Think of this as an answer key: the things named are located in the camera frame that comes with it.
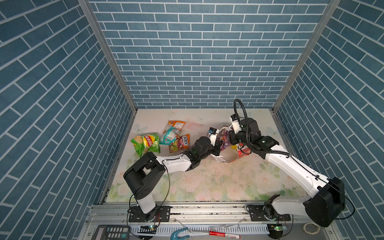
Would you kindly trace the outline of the purple berries candy bag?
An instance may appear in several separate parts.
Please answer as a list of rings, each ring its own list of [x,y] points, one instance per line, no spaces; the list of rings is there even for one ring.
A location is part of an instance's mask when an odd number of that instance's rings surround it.
[[[220,147],[221,151],[225,150],[231,145],[229,133],[230,130],[231,129],[228,127],[223,127],[220,129],[217,135],[216,145]]]

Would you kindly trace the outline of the red white paper bag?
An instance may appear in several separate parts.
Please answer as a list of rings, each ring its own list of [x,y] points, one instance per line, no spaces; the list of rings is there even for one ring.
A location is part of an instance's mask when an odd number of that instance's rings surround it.
[[[248,147],[246,147],[242,143],[239,143],[237,145],[230,145],[225,150],[221,151],[219,156],[212,155],[212,157],[219,163],[231,163],[239,158],[250,155],[251,153],[252,152]]]

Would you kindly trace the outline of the fruit candy bag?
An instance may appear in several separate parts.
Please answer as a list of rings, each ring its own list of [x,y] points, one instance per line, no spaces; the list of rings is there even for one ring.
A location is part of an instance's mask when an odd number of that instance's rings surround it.
[[[170,153],[175,153],[181,150],[186,150],[190,147],[190,134],[183,136],[178,136],[176,139],[169,145]]]

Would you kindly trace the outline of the teal candy bag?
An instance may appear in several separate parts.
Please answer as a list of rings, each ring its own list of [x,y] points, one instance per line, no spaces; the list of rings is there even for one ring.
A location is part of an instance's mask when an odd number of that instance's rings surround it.
[[[163,135],[160,137],[160,144],[170,146],[173,144],[173,142],[177,139],[177,137],[180,134],[180,130],[170,126],[168,129],[165,130]]]

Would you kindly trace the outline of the green chips bag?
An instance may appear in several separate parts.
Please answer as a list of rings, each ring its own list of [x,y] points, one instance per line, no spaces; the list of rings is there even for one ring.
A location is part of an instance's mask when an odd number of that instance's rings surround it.
[[[139,157],[147,152],[160,153],[160,137],[157,133],[149,133],[136,136],[131,139],[131,143]]]

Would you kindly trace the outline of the green yellow snack packet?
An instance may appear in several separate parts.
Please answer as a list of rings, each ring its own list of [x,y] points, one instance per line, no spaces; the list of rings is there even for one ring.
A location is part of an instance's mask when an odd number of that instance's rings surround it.
[[[167,123],[167,125],[166,125],[166,127],[165,127],[165,129],[164,129],[164,133],[165,133],[168,129],[170,129],[171,127],[175,128],[175,129],[177,129],[179,132],[181,132],[185,124],[186,124],[186,123],[183,122],[183,121],[175,121],[175,120],[171,121],[171,120],[170,120],[170,121],[168,121],[168,123]]]

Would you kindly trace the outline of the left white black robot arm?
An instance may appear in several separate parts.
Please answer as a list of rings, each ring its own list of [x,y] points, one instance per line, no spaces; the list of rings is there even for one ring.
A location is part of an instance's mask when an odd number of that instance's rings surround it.
[[[123,175],[141,211],[149,214],[158,208],[152,191],[163,175],[195,169],[208,156],[219,156],[221,144],[221,141],[212,144],[208,137],[200,137],[178,156],[161,157],[152,152],[145,153]]]

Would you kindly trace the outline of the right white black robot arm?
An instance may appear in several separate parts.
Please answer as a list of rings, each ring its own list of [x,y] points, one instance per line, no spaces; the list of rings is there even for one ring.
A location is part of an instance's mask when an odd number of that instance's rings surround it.
[[[262,136],[258,124],[251,118],[239,120],[230,117],[229,131],[232,145],[243,144],[252,153],[285,172],[306,192],[304,197],[273,195],[264,203],[267,219],[275,220],[280,215],[309,217],[321,227],[328,227],[346,207],[344,183],[334,177],[328,178],[299,161],[270,136]]]

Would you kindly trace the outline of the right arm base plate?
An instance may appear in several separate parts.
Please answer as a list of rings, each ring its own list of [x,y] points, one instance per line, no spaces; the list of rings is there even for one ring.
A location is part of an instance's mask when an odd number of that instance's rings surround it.
[[[279,215],[271,206],[246,205],[245,210],[249,213],[252,222],[288,222],[292,219],[291,215]]]

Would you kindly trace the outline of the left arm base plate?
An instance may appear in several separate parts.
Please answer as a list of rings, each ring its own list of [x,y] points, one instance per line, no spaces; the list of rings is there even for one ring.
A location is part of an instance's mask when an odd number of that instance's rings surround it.
[[[128,211],[128,221],[130,223],[169,222],[170,214],[170,206],[154,208],[147,214],[139,206],[132,206]]]

